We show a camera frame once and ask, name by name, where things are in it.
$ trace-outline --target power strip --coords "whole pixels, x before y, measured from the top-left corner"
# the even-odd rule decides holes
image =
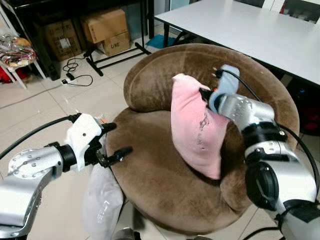
[[[78,81],[76,79],[71,80],[70,78],[65,78],[61,81],[62,85],[68,85],[68,84],[77,84]]]

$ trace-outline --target brown velvet cushion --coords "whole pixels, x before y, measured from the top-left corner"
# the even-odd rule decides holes
[[[128,73],[124,97],[130,109],[116,119],[107,149],[133,146],[133,153],[112,167],[128,199],[156,224],[184,234],[204,234],[237,220],[251,204],[246,195],[244,143],[233,123],[221,148],[221,182],[190,169],[172,143],[172,77],[184,73],[209,87],[218,80],[212,67],[230,64],[270,104],[279,123],[299,132],[296,106],[286,88],[266,68],[236,51],[206,44],[187,44],[153,53]],[[238,94],[253,96],[240,84]],[[289,137],[289,144],[296,142]]]

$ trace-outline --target chair backrest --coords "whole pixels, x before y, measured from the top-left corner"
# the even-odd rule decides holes
[[[209,44],[185,44],[159,50],[137,63],[128,73],[124,83],[124,97],[128,106],[137,112],[151,112],[171,109],[172,77],[184,73],[196,78],[208,87],[218,85],[213,67],[223,64],[237,67],[240,77],[253,91],[274,109],[277,122],[299,133],[299,115],[291,96],[283,84],[265,67],[237,51]],[[250,92],[239,85],[238,94],[254,99]],[[293,149],[296,141],[289,136]],[[224,158],[223,172],[237,166],[228,159],[244,160],[243,139],[233,123],[228,125],[221,156]]]

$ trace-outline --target plastic bag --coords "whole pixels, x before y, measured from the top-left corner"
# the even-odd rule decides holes
[[[9,33],[0,35],[0,64],[6,68],[21,68],[37,58],[28,40]]]
[[[84,195],[82,218],[94,240],[111,240],[124,197],[112,171],[95,165]]]

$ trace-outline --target floor tile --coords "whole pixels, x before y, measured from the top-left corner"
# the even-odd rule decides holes
[[[34,128],[64,116],[66,116],[64,111],[59,106],[55,106],[9,128],[0,134],[0,152]],[[25,149],[41,148],[55,141],[63,144],[67,129],[70,126],[71,123],[68,121],[58,123],[20,144],[0,161],[1,174],[3,176],[7,175],[9,159]],[[73,171],[64,173],[43,190],[42,204],[28,239],[84,240],[88,237],[82,225],[81,210],[90,172],[91,169],[88,167],[81,173],[74,173]]]
[[[27,99],[46,90],[41,84],[41,80],[33,74],[23,81],[26,84],[27,90],[23,89],[18,82],[0,84],[0,108]]]
[[[94,117],[104,114],[108,121],[127,107],[123,90],[113,81],[108,81],[59,103],[67,114],[87,113]]]
[[[313,158],[320,162],[320,136],[311,136],[304,134],[302,137],[303,143],[308,147]]]
[[[121,89],[124,89],[124,83],[126,80],[126,77],[128,75],[128,72],[125,71],[123,73],[120,73],[119,75],[111,78],[111,81],[117,84]]]
[[[265,227],[276,227],[276,224],[263,209],[258,209],[258,211],[254,214],[253,218],[249,222],[248,226],[242,233],[240,240],[244,239],[253,231]],[[250,240],[279,240],[281,237],[282,234],[278,230],[263,231],[250,238]]]
[[[130,202],[123,206],[115,232],[128,227],[139,232],[142,240],[165,240],[155,225],[137,212]]]
[[[124,59],[126,57],[133,56],[134,54],[137,54],[137,53],[141,53],[141,51],[136,50],[136,51],[133,51],[133,52],[130,52],[130,53],[126,53],[123,56],[118,56],[118,57],[112,58],[112,60],[110,60],[110,61],[105,61],[105,62],[101,63],[101,66],[106,65],[108,63],[112,63],[112,62],[121,60],[121,59]],[[118,76],[121,73],[128,72],[134,65],[136,65],[138,62],[140,62],[146,56],[147,56],[146,54],[143,54],[143,55],[134,57],[132,59],[123,61],[120,64],[115,64],[115,65],[109,66],[107,68],[102,69],[102,72],[106,76],[108,76],[110,79],[112,79],[112,78],[114,78],[115,76]]]
[[[52,181],[42,192],[42,200],[31,233],[31,240],[85,240],[82,221],[83,197],[92,168],[70,171]]]
[[[251,205],[247,211],[233,224],[230,226],[221,229],[219,231],[204,235],[207,238],[213,239],[213,240],[237,240],[241,233],[245,230],[247,224],[251,220],[251,218],[254,216],[255,212],[257,211],[257,207],[254,205]],[[185,236],[182,234],[174,233],[168,230],[165,230],[159,226],[156,226],[159,231],[163,234],[163,236],[167,240],[186,240],[186,239],[193,239],[195,236]]]
[[[8,128],[6,131],[0,133],[0,152],[35,128],[65,116],[66,114],[64,111],[56,105],[53,108],[36,114],[15,126]],[[26,141],[22,142],[0,160],[0,172],[2,176],[4,177],[8,174],[8,162],[14,155],[26,149],[42,148],[43,146],[56,141],[63,143],[67,134],[67,129],[70,126],[71,123],[69,121],[61,122],[36,133]]]
[[[48,92],[0,109],[0,133],[58,104]]]
[[[93,82],[90,86],[72,86],[72,85],[62,85],[61,87],[52,89],[49,91],[49,93],[52,95],[52,97],[58,102],[61,103],[65,99],[70,99],[73,98],[74,96],[77,96],[81,93],[87,92],[88,90],[97,87],[99,85],[102,85],[110,79],[104,75],[104,76],[99,76],[93,69],[92,67],[87,63],[86,60],[79,60],[79,61],[84,61],[79,64],[79,68],[77,68],[76,72],[72,73],[74,77],[80,76],[80,75],[91,75],[93,78]],[[82,76],[80,78],[77,78],[72,82],[72,84],[80,84],[80,85],[87,85],[91,81],[89,76]],[[52,85],[57,86],[61,85],[60,80],[56,81],[50,81],[50,80],[44,80],[43,81],[44,85]]]

